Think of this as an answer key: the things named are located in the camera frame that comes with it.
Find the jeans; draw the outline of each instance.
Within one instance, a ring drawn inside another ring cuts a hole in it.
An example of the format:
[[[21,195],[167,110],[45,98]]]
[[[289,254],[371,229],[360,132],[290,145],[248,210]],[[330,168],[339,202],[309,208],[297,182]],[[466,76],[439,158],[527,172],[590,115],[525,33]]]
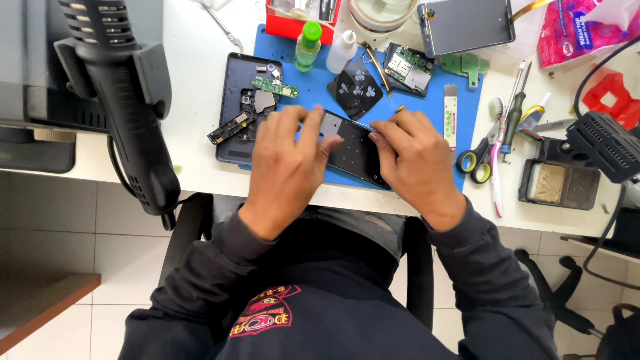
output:
[[[213,232],[218,224],[229,219],[245,200],[246,197],[214,195]],[[328,206],[307,206],[300,218],[317,218],[365,236],[385,248],[400,262],[405,216]]]

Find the person's left hand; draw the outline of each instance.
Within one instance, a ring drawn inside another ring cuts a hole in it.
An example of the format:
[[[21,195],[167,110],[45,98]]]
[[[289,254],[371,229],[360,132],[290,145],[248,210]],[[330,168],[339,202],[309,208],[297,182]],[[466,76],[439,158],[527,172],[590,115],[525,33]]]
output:
[[[331,150],[344,139],[335,135],[318,142],[324,111],[287,106],[258,127],[252,155],[249,196],[238,216],[263,240],[273,241],[304,211],[322,184]],[[296,132],[303,123],[300,140]]]

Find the screwdriver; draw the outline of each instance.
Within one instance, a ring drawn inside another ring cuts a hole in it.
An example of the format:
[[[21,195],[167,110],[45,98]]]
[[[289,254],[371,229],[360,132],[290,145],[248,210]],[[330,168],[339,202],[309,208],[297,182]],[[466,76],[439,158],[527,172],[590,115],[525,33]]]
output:
[[[500,148],[500,153],[504,154],[502,156],[503,161],[507,157],[507,154],[511,154],[511,142],[513,141],[513,137],[516,134],[516,128],[518,127],[518,123],[522,117],[522,103],[524,102],[525,97],[527,97],[524,94],[524,86],[527,84],[529,71],[531,71],[531,64],[532,63],[530,62],[529,67],[527,68],[527,74],[525,74],[524,80],[522,81],[522,88],[520,88],[520,92],[514,96],[513,105],[507,114],[507,131],[504,133],[504,142]]]

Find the white desk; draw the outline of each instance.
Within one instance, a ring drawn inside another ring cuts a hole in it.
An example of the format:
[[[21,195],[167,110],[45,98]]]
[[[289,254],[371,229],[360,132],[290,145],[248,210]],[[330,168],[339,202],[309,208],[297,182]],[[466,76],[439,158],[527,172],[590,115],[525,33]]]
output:
[[[342,0],[338,28],[355,29],[359,40],[366,39],[380,49],[386,48],[385,42],[390,41],[392,37],[388,40],[387,37],[378,37],[376,42],[373,42],[373,37],[357,29],[349,14],[347,3],[347,0]],[[264,1],[232,1],[220,11],[219,18],[242,40],[244,52],[252,54],[256,27],[260,22],[264,22]],[[420,48],[417,33],[419,30],[414,26],[413,32],[403,31],[394,35],[393,40]],[[213,130],[212,125],[218,121],[220,115],[227,54],[237,51],[237,47],[227,40],[220,27],[199,3],[165,0],[164,49],[171,75],[173,99],[169,116],[163,121],[162,129],[173,163],[182,166],[182,172],[178,176],[181,188],[196,192],[246,196],[250,172],[240,170],[237,165],[217,162],[215,146],[206,138],[206,134]],[[623,53],[611,62],[611,68],[625,74],[625,84],[637,98],[640,82],[637,81],[638,71],[634,69],[634,64],[637,63],[636,56],[633,51]],[[527,83],[524,109],[538,102],[546,92],[553,92],[554,96],[547,105],[547,114],[543,122],[571,117],[568,112],[573,95],[588,72],[587,67],[580,67],[571,72],[556,71],[555,78],[550,79],[548,71],[541,71],[537,64],[537,56],[534,57],[536,61]],[[498,63],[492,64],[484,82],[472,147],[479,143],[493,125],[487,110],[489,100],[498,95],[508,98],[515,74],[516,65],[508,67]],[[563,133],[563,130],[559,130],[545,135],[562,137]],[[610,217],[604,213],[602,204],[612,211],[620,186],[612,184],[602,176],[598,198],[591,211],[519,202],[517,189],[520,186],[524,161],[534,156],[535,149],[533,143],[526,142],[520,136],[514,140],[513,146],[516,150],[508,157],[511,164],[499,166],[505,212],[502,219],[498,219],[493,211],[489,184],[479,186],[467,177],[463,192],[478,212],[502,226],[599,236]],[[61,176],[118,181],[109,161],[105,136],[78,134],[76,149],[75,167]],[[395,193],[333,184],[323,184],[311,203],[403,215],[417,214]]]

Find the cleaning liquid bottle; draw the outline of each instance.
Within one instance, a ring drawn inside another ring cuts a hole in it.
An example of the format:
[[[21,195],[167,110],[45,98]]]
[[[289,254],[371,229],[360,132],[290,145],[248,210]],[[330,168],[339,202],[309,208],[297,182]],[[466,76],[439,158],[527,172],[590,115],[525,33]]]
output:
[[[532,131],[533,128],[538,125],[538,122],[542,119],[542,115],[545,114],[545,106],[550,97],[551,93],[548,92],[537,105],[531,106],[527,112],[522,114],[520,123],[518,127],[516,127],[516,132],[521,130]]]
[[[358,52],[356,33],[353,30],[347,30],[342,36],[336,36],[333,39],[329,55],[326,56],[326,68],[334,74],[340,74],[356,56],[356,52]]]
[[[307,21],[302,27],[302,34],[298,37],[296,44],[296,56],[293,64],[302,72],[311,70],[314,66],[316,56],[320,51],[320,36],[322,28],[315,21]]]

